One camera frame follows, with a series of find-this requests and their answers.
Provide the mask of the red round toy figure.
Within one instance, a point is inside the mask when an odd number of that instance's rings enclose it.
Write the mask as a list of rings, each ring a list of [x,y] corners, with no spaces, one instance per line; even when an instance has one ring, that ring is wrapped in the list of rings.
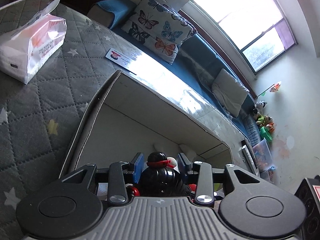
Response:
[[[139,189],[135,184],[126,184],[125,187],[129,198],[140,196]]]

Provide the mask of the black haired doll toy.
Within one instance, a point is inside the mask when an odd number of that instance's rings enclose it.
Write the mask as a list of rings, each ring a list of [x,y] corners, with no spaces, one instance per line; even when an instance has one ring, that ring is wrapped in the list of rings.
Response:
[[[142,172],[137,189],[143,197],[184,197],[191,195],[179,172],[169,166],[169,159],[162,152],[148,156],[147,168]]]

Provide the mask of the green round toy figure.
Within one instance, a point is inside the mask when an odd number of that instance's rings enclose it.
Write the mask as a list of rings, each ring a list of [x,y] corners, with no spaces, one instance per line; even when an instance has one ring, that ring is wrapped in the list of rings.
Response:
[[[223,187],[222,184],[220,183],[214,183],[214,196],[224,196],[224,191],[223,191]]]

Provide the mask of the clear plastic toy bin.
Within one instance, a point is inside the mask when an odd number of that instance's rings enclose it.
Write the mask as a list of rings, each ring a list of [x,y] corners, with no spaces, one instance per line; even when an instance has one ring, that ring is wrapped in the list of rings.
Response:
[[[273,183],[273,175],[276,171],[276,166],[274,165],[267,140],[263,139],[261,142],[256,144],[253,147],[253,153],[257,161],[260,177]]]

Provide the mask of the white remote control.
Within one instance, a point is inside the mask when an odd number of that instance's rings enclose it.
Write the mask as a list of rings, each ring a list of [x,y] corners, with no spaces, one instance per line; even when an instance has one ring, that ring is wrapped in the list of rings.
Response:
[[[245,156],[245,158],[247,160],[247,163],[248,163],[248,165],[249,165],[249,167],[251,169],[251,172],[256,176],[259,176],[260,175],[259,170],[258,170],[258,168],[256,167],[256,165],[254,163],[254,160],[253,160],[253,158],[252,158],[252,156],[251,156],[251,154],[249,152],[248,147],[246,145],[244,145],[244,146],[242,146],[241,150],[242,150],[242,153],[243,153],[243,155]]]

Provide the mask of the black remote control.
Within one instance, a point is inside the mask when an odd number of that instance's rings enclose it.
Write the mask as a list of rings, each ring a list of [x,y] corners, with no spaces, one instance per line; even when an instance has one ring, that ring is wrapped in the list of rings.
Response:
[[[252,156],[252,158],[253,158],[253,160],[254,160],[254,163],[255,163],[256,167],[258,168],[258,163],[257,163],[257,160],[256,160],[255,155],[254,155],[254,153],[253,153],[253,148],[252,148],[251,144],[248,143],[246,140],[242,140],[242,141],[241,141],[241,145],[242,145],[242,146],[246,145],[246,146],[248,147],[249,152],[250,152],[250,154],[251,154],[251,156]]]

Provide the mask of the grey cardboard box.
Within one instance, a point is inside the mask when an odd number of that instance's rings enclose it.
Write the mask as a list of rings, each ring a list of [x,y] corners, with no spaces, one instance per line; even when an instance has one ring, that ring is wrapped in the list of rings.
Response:
[[[231,148],[218,133],[200,122],[217,110],[183,82],[158,92],[146,82],[116,71],[87,105],[71,141],[61,175],[85,164],[99,168],[130,161],[137,153],[155,151],[154,143],[168,146],[176,157],[179,145],[193,149],[194,160],[223,168],[233,162]]]

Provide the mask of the green bowl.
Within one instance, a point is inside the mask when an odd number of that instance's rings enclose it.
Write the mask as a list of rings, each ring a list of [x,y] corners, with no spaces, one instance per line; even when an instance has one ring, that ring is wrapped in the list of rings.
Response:
[[[269,131],[267,130],[266,127],[262,127],[260,129],[260,136],[265,139],[268,143],[271,143],[272,142],[272,136],[271,134],[269,133]]]

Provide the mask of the stuffed toys pile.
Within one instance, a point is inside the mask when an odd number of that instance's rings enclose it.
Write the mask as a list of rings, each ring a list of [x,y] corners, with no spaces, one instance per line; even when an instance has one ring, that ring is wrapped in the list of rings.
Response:
[[[272,117],[270,117],[269,115],[263,115],[263,109],[266,105],[267,102],[264,100],[255,103],[252,109],[253,119],[255,120],[259,129],[264,127],[268,132],[273,132],[274,122]]]

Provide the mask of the quilted grey table cover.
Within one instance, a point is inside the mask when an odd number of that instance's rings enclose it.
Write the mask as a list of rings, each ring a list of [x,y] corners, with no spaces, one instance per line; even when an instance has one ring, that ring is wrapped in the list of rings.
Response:
[[[15,205],[59,175],[67,146],[84,111],[119,67],[105,57],[111,47],[130,58],[138,46],[81,13],[58,5],[65,41],[24,85],[1,74],[1,239],[20,239]]]

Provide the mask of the white cushion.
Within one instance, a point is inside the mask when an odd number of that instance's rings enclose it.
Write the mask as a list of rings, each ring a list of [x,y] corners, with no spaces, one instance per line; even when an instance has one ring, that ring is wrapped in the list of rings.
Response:
[[[238,117],[242,104],[249,90],[225,69],[221,69],[212,84],[212,93],[222,107],[235,118]]]

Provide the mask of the colourful pinwheel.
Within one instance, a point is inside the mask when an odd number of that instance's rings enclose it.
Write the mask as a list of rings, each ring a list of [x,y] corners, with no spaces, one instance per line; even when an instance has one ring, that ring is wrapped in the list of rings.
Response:
[[[276,82],[273,85],[271,85],[270,87],[268,87],[267,89],[265,89],[262,93],[257,95],[257,98],[259,98],[260,96],[264,96],[266,94],[266,92],[275,93],[280,89],[280,87],[281,87],[281,81]]]

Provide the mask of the id card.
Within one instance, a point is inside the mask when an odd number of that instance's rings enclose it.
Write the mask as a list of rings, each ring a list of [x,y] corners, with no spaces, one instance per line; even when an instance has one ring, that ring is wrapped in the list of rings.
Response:
[[[117,65],[119,65],[123,68],[129,68],[129,65],[134,62],[133,59],[127,57],[126,55],[124,55],[120,51],[117,51],[114,48],[110,48],[108,50],[108,52],[106,53],[105,57],[108,60],[116,63]]]

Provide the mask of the butterfly print pillow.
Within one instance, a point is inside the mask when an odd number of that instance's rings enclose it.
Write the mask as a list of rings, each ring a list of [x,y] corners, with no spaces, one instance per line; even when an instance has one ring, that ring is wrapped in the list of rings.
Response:
[[[197,33],[165,0],[141,0],[121,29],[168,64],[173,64],[183,42]]]

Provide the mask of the window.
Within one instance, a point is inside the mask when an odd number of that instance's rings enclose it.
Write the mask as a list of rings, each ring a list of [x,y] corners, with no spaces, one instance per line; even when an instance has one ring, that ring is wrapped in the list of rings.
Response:
[[[296,44],[276,0],[190,0],[182,9],[208,33],[217,31],[253,73]]]

